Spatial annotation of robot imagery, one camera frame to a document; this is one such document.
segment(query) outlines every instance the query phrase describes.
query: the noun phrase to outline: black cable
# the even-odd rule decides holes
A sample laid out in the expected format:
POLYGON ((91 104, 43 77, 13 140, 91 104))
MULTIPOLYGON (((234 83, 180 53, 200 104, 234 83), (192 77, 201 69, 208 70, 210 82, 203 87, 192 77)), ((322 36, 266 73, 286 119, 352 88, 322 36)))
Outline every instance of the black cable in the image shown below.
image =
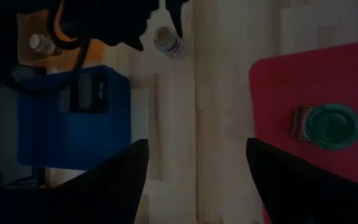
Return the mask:
POLYGON ((36 97, 47 97, 47 96, 51 96, 51 95, 61 92, 62 90, 69 87, 73 81, 76 81, 78 79, 78 77, 80 76, 81 67, 84 64, 86 55, 88 53, 88 49, 89 49, 90 42, 91 42, 91 38, 90 38, 91 20, 92 20, 93 16, 96 14, 99 2, 100 1, 94 2, 94 5, 93 5, 94 7, 90 14, 90 17, 87 20, 85 20, 85 23, 83 26, 83 33, 82 33, 81 37, 79 37, 76 40, 71 41, 71 42, 66 42, 64 40, 60 40, 56 36, 56 33, 55 33, 54 22, 55 22, 57 12, 60 8, 60 0, 57 0, 58 4, 56 4, 56 6, 53 7, 52 9, 50 9, 50 11, 49 11, 48 21, 47 21, 47 29, 51 36, 52 41, 56 44, 56 46, 64 47, 64 49, 67 49, 67 48, 75 49, 75 48, 77 48, 76 46, 78 45, 78 43, 80 43, 80 45, 79 45, 80 51, 78 52, 74 67, 71 70, 71 73, 72 73, 71 77, 69 78, 68 81, 63 82, 63 83, 57 85, 55 88, 51 88, 48 90, 36 90, 36 89, 27 88, 26 86, 19 83, 15 78, 13 78, 12 75, 7 75, 5 77, 5 85, 19 93, 23 93, 23 94, 30 95, 30 96, 36 96, 36 97))

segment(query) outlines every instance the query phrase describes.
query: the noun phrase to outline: blue box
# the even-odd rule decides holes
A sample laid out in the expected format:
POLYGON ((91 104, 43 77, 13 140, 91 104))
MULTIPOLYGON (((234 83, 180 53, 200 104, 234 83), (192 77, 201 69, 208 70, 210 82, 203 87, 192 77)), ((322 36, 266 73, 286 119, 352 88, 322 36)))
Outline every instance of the blue box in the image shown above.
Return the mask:
MULTIPOLYGON (((109 75, 108 113, 59 110, 60 94, 47 98, 19 95, 17 159, 34 167, 89 170, 131 144, 129 80, 112 68, 84 68, 82 73, 109 75)), ((23 80, 31 88, 51 88, 71 72, 23 80)))

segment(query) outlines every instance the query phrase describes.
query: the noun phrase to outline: green jar lid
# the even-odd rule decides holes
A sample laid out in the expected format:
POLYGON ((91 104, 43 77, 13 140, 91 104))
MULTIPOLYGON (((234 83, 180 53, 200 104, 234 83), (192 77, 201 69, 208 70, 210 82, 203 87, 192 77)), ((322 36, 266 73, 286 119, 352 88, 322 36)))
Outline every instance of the green jar lid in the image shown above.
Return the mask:
POLYGON ((310 112, 305 121, 306 137, 323 149, 339 150, 358 139, 358 117, 350 108, 326 104, 310 112))

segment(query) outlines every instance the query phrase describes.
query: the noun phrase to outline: wooden table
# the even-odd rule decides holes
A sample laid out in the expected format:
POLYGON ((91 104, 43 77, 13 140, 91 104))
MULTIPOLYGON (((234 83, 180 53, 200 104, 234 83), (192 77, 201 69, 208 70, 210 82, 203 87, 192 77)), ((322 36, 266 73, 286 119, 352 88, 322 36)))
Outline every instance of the wooden table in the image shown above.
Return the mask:
MULTIPOLYGON (((156 28, 172 26, 160 3, 141 37, 144 52, 121 44, 103 55, 133 88, 150 90, 150 165, 137 223, 262 223, 245 156, 254 134, 248 71, 260 58, 358 41, 358 0, 191 0, 180 60, 153 46, 156 28)), ((75 175, 52 169, 50 181, 75 175)))

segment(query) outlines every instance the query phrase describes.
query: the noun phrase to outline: red mat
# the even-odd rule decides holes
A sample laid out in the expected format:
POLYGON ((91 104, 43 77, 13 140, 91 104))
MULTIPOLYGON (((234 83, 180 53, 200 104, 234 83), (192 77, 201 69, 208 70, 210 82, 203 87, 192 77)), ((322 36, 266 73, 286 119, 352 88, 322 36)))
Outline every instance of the red mat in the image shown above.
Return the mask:
POLYGON ((358 141, 327 151, 289 136, 298 106, 340 103, 358 115, 358 43, 260 60, 249 80, 257 138, 358 183, 358 141))

